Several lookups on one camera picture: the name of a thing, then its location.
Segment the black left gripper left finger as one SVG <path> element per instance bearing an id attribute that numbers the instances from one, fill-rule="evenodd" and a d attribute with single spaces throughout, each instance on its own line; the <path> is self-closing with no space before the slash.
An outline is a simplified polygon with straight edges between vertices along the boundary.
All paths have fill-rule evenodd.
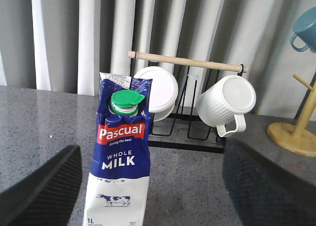
<path id="1" fill-rule="evenodd" d="M 81 150 L 66 146 L 0 195 L 2 226 L 65 226 L 81 186 Z"/>

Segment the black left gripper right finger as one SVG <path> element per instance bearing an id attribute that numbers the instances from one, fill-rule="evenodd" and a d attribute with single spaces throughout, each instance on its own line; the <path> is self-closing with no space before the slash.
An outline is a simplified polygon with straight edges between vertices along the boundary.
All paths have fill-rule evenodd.
<path id="1" fill-rule="evenodd" d="M 226 141 L 222 176 L 244 226 L 316 224 L 316 187 L 246 143 Z"/>

